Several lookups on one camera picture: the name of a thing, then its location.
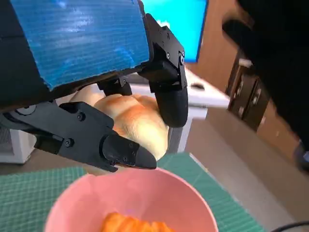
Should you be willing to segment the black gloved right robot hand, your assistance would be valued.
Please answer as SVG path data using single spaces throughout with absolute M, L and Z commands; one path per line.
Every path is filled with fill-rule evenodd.
M 250 22 L 230 17 L 225 34 L 252 62 L 277 113 L 309 146 L 309 3 L 240 0 Z

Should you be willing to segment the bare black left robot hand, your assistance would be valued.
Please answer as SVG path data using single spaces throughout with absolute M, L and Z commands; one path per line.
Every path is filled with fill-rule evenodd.
M 57 105 L 90 84 L 131 92 L 124 76 L 148 80 L 164 122 L 186 124 L 184 48 L 140 0 L 3 0 L 0 3 L 0 124 L 36 137 L 35 148 L 115 172 L 155 169 L 155 157 L 113 130 L 85 102 Z

